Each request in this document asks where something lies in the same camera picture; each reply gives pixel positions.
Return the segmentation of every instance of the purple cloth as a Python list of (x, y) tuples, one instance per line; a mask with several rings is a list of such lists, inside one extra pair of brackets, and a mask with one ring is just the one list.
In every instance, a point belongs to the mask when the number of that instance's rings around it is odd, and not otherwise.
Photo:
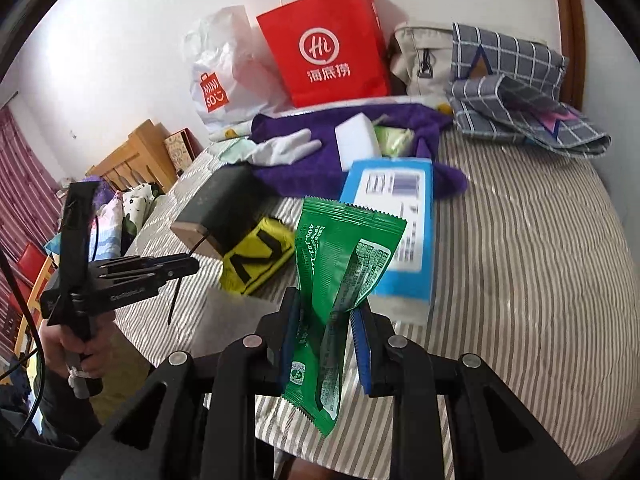
[(433, 188), (436, 199), (447, 198), (466, 190), (468, 183), (462, 171), (435, 161), (440, 131), (452, 123), (452, 118), (420, 104), (329, 108), (279, 119), (257, 115), (252, 123), (250, 137), (254, 142), (264, 142), (309, 128), (311, 138), (322, 141), (322, 148), (290, 166), (254, 168), (254, 175), (281, 196), (318, 196), (338, 200), (347, 173), (343, 173), (340, 167), (335, 127), (360, 112), (372, 121), (386, 114), (389, 119), (384, 121), (385, 126), (410, 128), (415, 132), (410, 156), (434, 161)]
[(115, 196), (115, 192), (111, 189), (109, 183), (101, 176), (91, 175), (82, 179), (82, 182), (99, 182), (97, 189), (94, 193), (94, 211), (98, 211), (100, 206), (108, 204)]

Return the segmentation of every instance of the striped bedsheet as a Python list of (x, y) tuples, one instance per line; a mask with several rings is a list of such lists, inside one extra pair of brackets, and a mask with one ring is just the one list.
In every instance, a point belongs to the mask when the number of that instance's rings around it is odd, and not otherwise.
[[(600, 179), (586, 161), (537, 148), (443, 136), (439, 158), (470, 181), (460, 197), (435, 207), (433, 309), (426, 326), (396, 322), (397, 333), (429, 352), (474, 352), (496, 371), (575, 462), (630, 434), (639, 419), (640, 316), (632, 259)], [(208, 178), (202, 153), (156, 208), (129, 254), (183, 251), (169, 229)], [(301, 202), (282, 199), (271, 212), (292, 228)], [(171, 326), (175, 285), (121, 309), (118, 325), (153, 364), (189, 351), (207, 288), (220, 262), (199, 257), (200, 272), (182, 284)], [(295, 284), (295, 266), (260, 295), (279, 303)], [(439, 399), (447, 479), (454, 477), (444, 400)], [(323, 438), (282, 399), (257, 397), (256, 436), (310, 462), (361, 478), (388, 478), (391, 399), (369, 399), (358, 384), (348, 341), (338, 424)]]

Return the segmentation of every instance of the blue and white package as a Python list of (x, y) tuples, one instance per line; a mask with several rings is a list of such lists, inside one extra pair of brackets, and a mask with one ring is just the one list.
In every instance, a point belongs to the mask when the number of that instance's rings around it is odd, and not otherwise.
[(433, 282), (433, 167), (428, 158), (353, 163), (340, 202), (404, 218), (394, 258), (369, 295), (372, 311), (426, 325)]

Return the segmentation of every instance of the metal screw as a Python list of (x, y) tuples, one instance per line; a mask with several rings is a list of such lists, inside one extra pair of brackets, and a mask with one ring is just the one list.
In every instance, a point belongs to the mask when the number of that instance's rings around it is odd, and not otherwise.
[(185, 352), (177, 351), (169, 356), (169, 364), (173, 366), (180, 366), (185, 364), (185, 362), (187, 362), (187, 354), (185, 354)]
[(247, 348), (258, 348), (262, 344), (262, 338), (259, 335), (251, 334), (242, 339), (242, 344)]
[(407, 345), (406, 338), (403, 335), (391, 336), (388, 343), (392, 348), (404, 348)]
[(467, 368), (479, 368), (482, 364), (482, 359), (476, 354), (464, 354), (462, 356), (462, 364)]

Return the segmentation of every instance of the curtain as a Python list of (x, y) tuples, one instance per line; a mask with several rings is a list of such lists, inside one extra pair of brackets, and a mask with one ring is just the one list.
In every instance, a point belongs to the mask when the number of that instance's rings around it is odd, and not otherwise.
[[(22, 136), (7, 106), (0, 109), (0, 244), (16, 277), (33, 286), (17, 269), (28, 242), (42, 247), (58, 228), (61, 203), (56, 183)], [(0, 272), (0, 310), (11, 294)]]

